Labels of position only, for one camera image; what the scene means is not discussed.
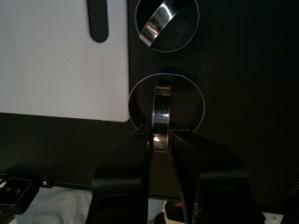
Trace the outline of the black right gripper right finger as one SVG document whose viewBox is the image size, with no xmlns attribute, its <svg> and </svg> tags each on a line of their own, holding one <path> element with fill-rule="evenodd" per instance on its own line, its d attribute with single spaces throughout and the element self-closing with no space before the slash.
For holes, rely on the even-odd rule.
<svg viewBox="0 0 299 224">
<path fill-rule="evenodd" d="M 172 162 L 185 224 L 264 224 L 242 160 L 189 131 L 174 131 Z"/>
</svg>

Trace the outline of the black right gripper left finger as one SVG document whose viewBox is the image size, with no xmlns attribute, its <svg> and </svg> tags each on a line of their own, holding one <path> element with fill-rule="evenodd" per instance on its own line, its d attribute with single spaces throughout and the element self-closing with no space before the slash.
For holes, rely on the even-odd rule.
<svg viewBox="0 0 299 224">
<path fill-rule="evenodd" d="M 149 126 L 108 150 L 92 178 L 85 224 L 145 224 L 150 162 Z"/>
</svg>

